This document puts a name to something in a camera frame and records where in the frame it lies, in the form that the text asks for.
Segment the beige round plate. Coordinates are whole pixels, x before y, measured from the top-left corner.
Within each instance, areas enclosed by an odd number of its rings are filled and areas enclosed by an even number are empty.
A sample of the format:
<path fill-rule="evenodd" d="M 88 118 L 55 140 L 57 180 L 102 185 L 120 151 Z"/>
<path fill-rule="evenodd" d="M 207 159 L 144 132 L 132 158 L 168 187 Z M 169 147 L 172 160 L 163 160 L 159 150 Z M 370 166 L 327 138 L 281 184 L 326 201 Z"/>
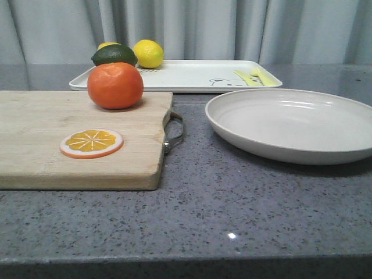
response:
<path fill-rule="evenodd" d="M 239 149 L 287 163 L 333 165 L 371 156 L 371 106 L 320 92 L 266 88 L 211 99 L 214 131 Z"/>

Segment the yellow lemon behind lime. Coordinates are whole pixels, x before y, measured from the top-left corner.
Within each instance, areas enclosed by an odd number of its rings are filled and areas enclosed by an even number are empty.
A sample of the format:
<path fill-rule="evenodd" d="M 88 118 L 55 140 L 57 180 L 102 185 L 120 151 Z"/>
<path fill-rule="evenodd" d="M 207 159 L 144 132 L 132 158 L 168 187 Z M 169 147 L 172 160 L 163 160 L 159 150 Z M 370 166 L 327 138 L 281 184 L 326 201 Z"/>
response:
<path fill-rule="evenodd" d="M 109 45 L 120 45 L 120 43 L 118 43 L 118 42 L 103 42 L 103 43 L 99 44 L 99 46 L 97 47 L 97 50 L 100 50 L 100 49 L 102 49 L 104 47 L 107 47 Z"/>

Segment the white rectangular bear tray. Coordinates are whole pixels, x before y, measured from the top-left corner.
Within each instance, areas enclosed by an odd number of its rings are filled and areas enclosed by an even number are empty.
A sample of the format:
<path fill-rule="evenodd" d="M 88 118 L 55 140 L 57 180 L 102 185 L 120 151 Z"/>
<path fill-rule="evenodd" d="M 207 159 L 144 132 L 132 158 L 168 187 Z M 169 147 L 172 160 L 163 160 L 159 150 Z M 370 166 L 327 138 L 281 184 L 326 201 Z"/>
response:
<path fill-rule="evenodd" d="M 264 86 L 261 80 L 251 75 L 259 68 L 273 80 L 276 86 Z M 261 65 L 248 60 L 164 60 L 155 69 L 137 67 L 145 91 L 173 93 L 225 93 L 251 88 L 275 88 L 282 81 Z"/>

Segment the dark green lime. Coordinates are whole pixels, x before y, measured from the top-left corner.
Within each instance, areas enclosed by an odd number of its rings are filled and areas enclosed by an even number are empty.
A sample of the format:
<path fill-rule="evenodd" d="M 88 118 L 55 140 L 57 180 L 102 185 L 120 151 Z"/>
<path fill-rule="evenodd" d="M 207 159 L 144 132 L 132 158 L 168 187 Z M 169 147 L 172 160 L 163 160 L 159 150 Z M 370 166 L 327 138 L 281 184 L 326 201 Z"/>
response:
<path fill-rule="evenodd" d="M 124 62 L 136 66 L 138 62 L 133 50 L 121 44 L 112 44 L 97 50 L 91 60 L 96 66 L 116 62 Z"/>

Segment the wooden cutting board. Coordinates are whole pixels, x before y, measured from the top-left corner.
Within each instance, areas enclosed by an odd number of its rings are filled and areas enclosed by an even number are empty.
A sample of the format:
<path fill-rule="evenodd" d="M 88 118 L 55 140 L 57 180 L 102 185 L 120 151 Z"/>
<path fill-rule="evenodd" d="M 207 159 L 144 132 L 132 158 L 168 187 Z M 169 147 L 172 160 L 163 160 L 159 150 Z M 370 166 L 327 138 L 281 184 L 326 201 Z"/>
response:
<path fill-rule="evenodd" d="M 103 109 L 86 92 L 1 92 L 1 188 L 153 190 L 173 96 Z"/>

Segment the orange slice piece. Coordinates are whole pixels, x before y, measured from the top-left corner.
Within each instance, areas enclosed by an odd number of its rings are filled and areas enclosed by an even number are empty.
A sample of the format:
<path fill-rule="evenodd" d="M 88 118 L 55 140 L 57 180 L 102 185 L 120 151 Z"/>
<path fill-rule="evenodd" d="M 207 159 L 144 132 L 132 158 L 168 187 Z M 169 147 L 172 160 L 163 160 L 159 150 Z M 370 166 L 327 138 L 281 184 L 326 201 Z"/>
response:
<path fill-rule="evenodd" d="M 95 159 L 118 151 L 124 144 L 123 137 L 108 129 L 83 130 L 68 135 L 60 143 L 64 155 L 75 159 Z"/>

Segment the grey curtain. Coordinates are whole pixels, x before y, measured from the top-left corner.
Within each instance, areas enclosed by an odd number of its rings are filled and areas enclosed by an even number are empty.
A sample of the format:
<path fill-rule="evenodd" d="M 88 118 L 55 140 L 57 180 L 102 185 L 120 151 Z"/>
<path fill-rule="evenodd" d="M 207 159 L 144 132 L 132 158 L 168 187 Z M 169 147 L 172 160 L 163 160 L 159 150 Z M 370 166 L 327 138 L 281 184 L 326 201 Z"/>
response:
<path fill-rule="evenodd" d="M 2 1 L 1 63 L 88 64 L 150 39 L 167 59 L 371 63 L 370 1 Z"/>

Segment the orange mandarin fruit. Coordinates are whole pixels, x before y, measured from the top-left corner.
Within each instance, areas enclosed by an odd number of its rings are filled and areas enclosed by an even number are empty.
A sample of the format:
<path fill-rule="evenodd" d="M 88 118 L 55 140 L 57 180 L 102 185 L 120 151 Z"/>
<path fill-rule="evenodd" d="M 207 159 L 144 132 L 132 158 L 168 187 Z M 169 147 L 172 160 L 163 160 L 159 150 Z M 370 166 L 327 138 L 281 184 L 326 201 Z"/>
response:
<path fill-rule="evenodd" d="M 106 63 L 95 67 L 87 80 L 90 99 L 105 109 L 125 109 L 140 101 L 144 83 L 135 66 Z"/>

